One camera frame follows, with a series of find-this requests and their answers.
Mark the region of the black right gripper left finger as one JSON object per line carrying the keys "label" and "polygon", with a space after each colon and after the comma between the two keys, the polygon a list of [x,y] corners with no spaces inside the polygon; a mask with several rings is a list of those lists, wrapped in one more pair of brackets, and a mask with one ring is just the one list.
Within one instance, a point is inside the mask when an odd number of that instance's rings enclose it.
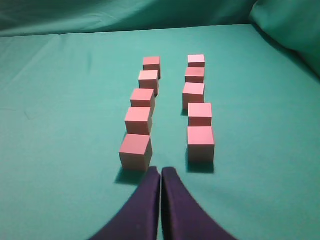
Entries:
{"label": "black right gripper left finger", "polygon": [[92,240],[155,240],[160,213],[161,175],[151,166],[121,210]]}

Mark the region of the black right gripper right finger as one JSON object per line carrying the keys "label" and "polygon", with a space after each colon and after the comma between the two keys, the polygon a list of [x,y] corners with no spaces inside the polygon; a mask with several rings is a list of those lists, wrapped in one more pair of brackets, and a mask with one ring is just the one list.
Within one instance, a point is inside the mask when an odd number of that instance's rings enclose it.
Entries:
{"label": "black right gripper right finger", "polygon": [[234,240],[196,202],[173,167],[161,172],[161,223],[165,240]]}

